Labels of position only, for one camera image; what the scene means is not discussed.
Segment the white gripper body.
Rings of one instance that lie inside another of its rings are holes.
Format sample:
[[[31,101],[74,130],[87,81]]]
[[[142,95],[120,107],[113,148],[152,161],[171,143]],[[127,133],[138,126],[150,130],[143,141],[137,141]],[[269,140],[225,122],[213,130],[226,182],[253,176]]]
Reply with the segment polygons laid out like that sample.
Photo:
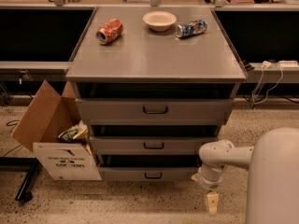
[[[223,170],[219,167],[202,165],[197,173],[192,175],[192,180],[207,191],[215,191],[222,181],[222,173]]]

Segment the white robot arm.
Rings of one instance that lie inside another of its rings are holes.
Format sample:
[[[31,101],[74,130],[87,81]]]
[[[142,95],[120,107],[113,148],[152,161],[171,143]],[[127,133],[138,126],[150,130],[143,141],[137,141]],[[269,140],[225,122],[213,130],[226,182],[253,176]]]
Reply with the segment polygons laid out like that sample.
[[[202,145],[192,180],[211,192],[231,165],[248,173],[246,224],[299,224],[299,129],[278,128],[252,147],[229,140]]]

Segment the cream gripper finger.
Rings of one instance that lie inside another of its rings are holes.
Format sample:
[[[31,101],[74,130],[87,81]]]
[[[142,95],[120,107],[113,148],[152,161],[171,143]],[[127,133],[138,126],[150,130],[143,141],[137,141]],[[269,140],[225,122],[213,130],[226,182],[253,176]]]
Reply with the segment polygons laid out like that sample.
[[[210,191],[206,195],[206,210],[210,215],[216,215],[218,212],[219,193],[217,191]]]

